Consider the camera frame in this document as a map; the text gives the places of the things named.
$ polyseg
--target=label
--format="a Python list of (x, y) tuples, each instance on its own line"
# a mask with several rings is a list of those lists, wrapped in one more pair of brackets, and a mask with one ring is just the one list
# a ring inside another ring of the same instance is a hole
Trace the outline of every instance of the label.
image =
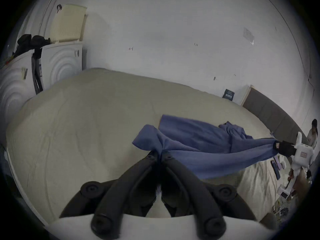
[(307, 153), (301, 152), (300, 156), (303, 157), (303, 158), (307, 158)]

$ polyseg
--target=gray headboard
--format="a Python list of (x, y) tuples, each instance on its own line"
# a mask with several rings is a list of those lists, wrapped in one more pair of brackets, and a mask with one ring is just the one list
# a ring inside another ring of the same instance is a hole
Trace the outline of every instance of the gray headboard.
[(281, 107), (254, 88), (250, 88), (243, 107), (259, 118), (279, 141), (295, 143), (298, 132), (301, 132), (302, 143), (308, 144), (296, 122)]

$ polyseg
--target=smartphone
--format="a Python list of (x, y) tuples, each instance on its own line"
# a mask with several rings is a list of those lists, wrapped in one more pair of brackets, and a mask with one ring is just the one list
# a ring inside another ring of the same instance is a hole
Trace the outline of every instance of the smartphone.
[(277, 166), (276, 162), (274, 160), (271, 160), (271, 165), (272, 165), (272, 168), (274, 170), (275, 176), (277, 177), (277, 180), (279, 180), (280, 179), (280, 173), (279, 173), (279, 169), (278, 169), (278, 166)]

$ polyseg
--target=bed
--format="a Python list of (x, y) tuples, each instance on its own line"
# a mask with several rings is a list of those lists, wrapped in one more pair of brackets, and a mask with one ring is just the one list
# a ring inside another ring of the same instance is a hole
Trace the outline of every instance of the bed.
[[(145, 124), (157, 127), (163, 114), (215, 126), (229, 121), (255, 139), (270, 137), (256, 116), (227, 99), (158, 79), (86, 70), (30, 99), (7, 128), (9, 164), (28, 206), (44, 225), (55, 221), (83, 183), (116, 179), (145, 157), (132, 141)], [(288, 171), (280, 173), (277, 180), (266, 160), (206, 181), (237, 187), (260, 221), (286, 183)], [(148, 216), (165, 215), (153, 209)]]

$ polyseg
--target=blue cloth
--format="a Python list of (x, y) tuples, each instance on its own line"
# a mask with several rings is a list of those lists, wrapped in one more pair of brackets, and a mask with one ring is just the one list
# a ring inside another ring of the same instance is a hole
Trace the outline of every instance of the blue cloth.
[(201, 179), (216, 178), (274, 157), (273, 138), (253, 139), (243, 128), (227, 122), (209, 123), (163, 115), (159, 129), (145, 125), (132, 142), (142, 150), (170, 155)]

